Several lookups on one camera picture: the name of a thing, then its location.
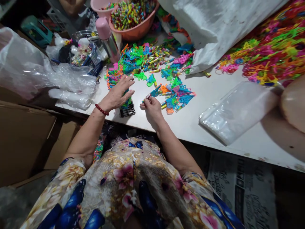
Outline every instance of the small black crate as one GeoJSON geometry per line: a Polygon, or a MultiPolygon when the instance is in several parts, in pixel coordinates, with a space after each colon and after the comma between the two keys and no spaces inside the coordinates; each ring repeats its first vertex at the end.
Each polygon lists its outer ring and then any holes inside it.
{"type": "Polygon", "coordinates": [[[131,104],[126,109],[120,108],[121,117],[128,117],[136,114],[136,111],[134,110],[133,102],[131,100],[131,104]]]}

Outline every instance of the pink bowl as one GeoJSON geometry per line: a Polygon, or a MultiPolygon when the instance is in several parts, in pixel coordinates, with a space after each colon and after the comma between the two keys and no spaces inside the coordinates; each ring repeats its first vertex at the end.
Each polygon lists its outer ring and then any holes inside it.
{"type": "Polygon", "coordinates": [[[127,30],[122,30],[122,31],[116,30],[112,24],[111,17],[110,17],[109,18],[110,29],[116,33],[121,34],[122,38],[126,41],[140,40],[142,37],[144,37],[148,33],[150,27],[152,26],[153,20],[155,18],[155,14],[156,14],[159,6],[160,6],[159,2],[156,2],[155,9],[144,21],[142,21],[139,25],[137,25],[131,29],[127,29],[127,30]]]}
{"type": "Polygon", "coordinates": [[[110,18],[111,12],[118,8],[118,5],[109,10],[101,10],[102,7],[107,7],[109,3],[118,3],[121,0],[91,0],[91,8],[98,14],[99,17],[110,18]]]}

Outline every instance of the white plastic bag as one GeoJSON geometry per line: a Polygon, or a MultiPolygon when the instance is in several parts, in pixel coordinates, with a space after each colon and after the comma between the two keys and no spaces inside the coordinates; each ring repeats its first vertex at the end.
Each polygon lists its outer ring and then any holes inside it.
{"type": "Polygon", "coordinates": [[[96,87],[96,77],[87,74],[91,70],[86,66],[53,65],[49,58],[13,30],[0,29],[0,86],[27,100],[34,98],[44,87],[58,87],[90,98],[96,87]]]}
{"type": "Polygon", "coordinates": [[[83,110],[86,110],[92,102],[91,98],[86,94],[77,94],[56,88],[49,90],[49,96],[51,98],[59,99],[61,103],[66,103],[69,106],[83,110]]]}
{"type": "Polygon", "coordinates": [[[225,145],[259,122],[278,104],[278,96],[254,82],[239,83],[199,116],[199,123],[225,145]]]}
{"type": "Polygon", "coordinates": [[[194,44],[196,51],[190,74],[211,67],[286,2],[288,0],[159,0],[188,32],[194,44]]]}
{"type": "Polygon", "coordinates": [[[58,33],[54,33],[55,35],[55,46],[47,46],[45,52],[47,53],[48,57],[52,60],[58,61],[58,54],[60,49],[65,45],[68,39],[62,38],[58,33]]]}

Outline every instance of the colorful toy pile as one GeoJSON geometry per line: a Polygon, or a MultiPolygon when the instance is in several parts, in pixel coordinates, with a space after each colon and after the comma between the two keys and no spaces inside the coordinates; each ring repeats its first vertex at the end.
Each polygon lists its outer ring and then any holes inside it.
{"type": "Polygon", "coordinates": [[[102,132],[98,138],[98,145],[93,153],[93,163],[102,157],[106,134],[102,132]]]}
{"type": "Polygon", "coordinates": [[[109,3],[108,6],[102,7],[101,10],[109,10],[114,8],[117,5],[117,3],[109,3]]]}
{"type": "Polygon", "coordinates": [[[165,58],[170,57],[168,48],[172,48],[172,45],[168,43],[169,40],[166,39],[165,43],[157,47],[153,47],[148,43],[139,47],[136,44],[131,48],[126,46],[121,52],[120,61],[114,65],[114,68],[107,70],[105,79],[107,80],[108,88],[112,88],[123,74],[132,73],[136,79],[146,80],[148,87],[155,85],[155,89],[147,97],[168,96],[162,104],[162,108],[166,108],[167,114],[170,115],[175,110],[177,112],[185,107],[196,94],[186,88],[178,76],[182,71],[189,70],[192,64],[193,53],[188,49],[188,47],[192,48],[192,46],[180,47],[180,51],[183,50],[184,54],[177,59],[166,60],[165,58]],[[165,69],[159,69],[159,66],[171,62],[172,64],[167,65],[165,69]],[[144,74],[146,71],[150,71],[152,74],[147,77],[144,74]],[[166,78],[170,84],[165,86],[160,84],[158,86],[153,74],[157,72],[161,72],[161,76],[166,78]]]}
{"type": "Polygon", "coordinates": [[[78,47],[78,52],[71,58],[71,64],[80,67],[83,66],[88,56],[91,54],[92,48],[87,47],[78,47]]]}
{"type": "Polygon", "coordinates": [[[265,86],[287,86],[305,72],[305,2],[296,0],[257,27],[219,61],[216,73],[243,76],[265,86]]]}
{"type": "Polygon", "coordinates": [[[155,9],[154,0],[121,1],[117,10],[111,13],[112,24],[117,30],[131,29],[143,22],[155,9]]]}
{"type": "Polygon", "coordinates": [[[171,26],[171,29],[170,29],[171,33],[174,33],[174,32],[183,33],[185,35],[185,37],[187,38],[187,42],[189,44],[192,43],[188,32],[184,28],[180,27],[179,22],[176,20],[176,18],[173,15],[169,14],[162,7],[159,7],[157,14],[160,18],[162,18],[162,20],[164,22],[169,23],[169,25],[171,26]]]}

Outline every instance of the pink bottle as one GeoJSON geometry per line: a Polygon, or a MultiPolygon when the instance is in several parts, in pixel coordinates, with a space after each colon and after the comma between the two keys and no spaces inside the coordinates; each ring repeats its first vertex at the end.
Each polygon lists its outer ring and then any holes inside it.
{"type": "Polygon", "coordinates": [[[117,63],[120,60],[120,51],[117,43],[115,42],[114,36],[109,27],[106,17],[100,17],[95,22],[96,30],[99,38],[102,40],[104,49],[106,50],[108,57],[112,63],[117,63]]]}

